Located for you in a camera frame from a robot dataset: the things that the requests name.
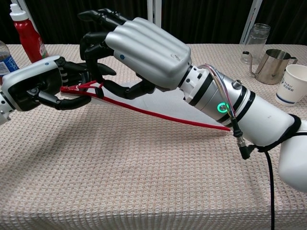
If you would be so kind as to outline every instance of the green light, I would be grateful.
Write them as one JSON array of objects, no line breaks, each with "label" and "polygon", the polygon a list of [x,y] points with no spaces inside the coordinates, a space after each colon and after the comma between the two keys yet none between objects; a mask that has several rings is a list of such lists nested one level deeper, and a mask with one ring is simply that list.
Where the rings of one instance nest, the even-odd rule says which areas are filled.
[{"label": "green light", "polygon": [[226,103],[225,102],[219,103],[217,105],[217,111],[219,111],[222,114],[227,113]]}]

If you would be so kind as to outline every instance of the black curtain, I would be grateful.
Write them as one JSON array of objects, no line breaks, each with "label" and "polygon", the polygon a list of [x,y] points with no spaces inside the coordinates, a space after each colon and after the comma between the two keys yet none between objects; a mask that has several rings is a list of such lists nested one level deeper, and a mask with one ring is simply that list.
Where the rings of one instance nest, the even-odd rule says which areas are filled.
[{"label": "black curtain", "polygon": [[10,17],[11,0],[0,0],[0,40],[6,44],[20,44],[18,33]]},{"label": "black curtain", "polygon": [[256,23],[271,27],[268,44],[307,45],[307,0],[263,0]]},{"label": "black curtain", "polygon": [[164,0],[162,27],[185,43],[239,43],[253,0]]},{"label": "black curtain", "polygon": [[25,3],[45,44],[78,44],[87,32],[103,31],[94,22],[83,22],[77,17],[85,10],[110,8],[126,17],[147,19],[146,0],[26,0]]}]

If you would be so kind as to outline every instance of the white cap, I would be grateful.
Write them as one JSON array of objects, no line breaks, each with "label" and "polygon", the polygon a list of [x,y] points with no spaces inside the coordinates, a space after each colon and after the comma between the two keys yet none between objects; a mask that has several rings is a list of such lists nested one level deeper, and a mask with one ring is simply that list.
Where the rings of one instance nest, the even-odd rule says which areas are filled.
[{"label": "white cap", "polygon": [[28,19],[28,15],[25,11],[22,11],[19,7],[19,5],[17,4],[11,4],[11,13],[10,16],[13,19],[13,21],[24,21],[26,19]]}]

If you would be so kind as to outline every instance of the glass jar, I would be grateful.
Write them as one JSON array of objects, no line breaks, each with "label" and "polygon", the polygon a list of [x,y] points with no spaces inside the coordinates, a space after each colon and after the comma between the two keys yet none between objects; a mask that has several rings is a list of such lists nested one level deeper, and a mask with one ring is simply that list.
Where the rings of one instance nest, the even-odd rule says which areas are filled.
[{"label": "glass jar", "polygon": [[[270,29],[269,25],[257,23],[253,25],[249,32],[243,51],[248,51],[252,54],[253,64],[260,63],[260,55],[270,34]],[[242,54],[241,61],[249,64],[249,55]]]}]

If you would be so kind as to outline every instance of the table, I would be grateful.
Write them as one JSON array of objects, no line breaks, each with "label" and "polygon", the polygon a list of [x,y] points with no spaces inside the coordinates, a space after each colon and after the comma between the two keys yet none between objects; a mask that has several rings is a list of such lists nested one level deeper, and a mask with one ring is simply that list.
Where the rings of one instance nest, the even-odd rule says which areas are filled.
[{"label": "table", "polygon": [[[277,85],[256,81],[240,62],[241,45],[194,44],[195,65],[212,64],[288,113]],[[50,55],[81,62],[77,45],[46,45]],[[280,48],[307,65],[307,47]],[[20,68],[30,64],[9,45]],[[136,80],[113,57],[117,82]],[[270,184],[265,155],[241,159],[231,132],[189,126],[121,107],[88,104],[73,111],[40,106],[1,126],[0,226],[4,229],[268,229]],[[275,175],[276,229],[307,228],[307,194]]]}]

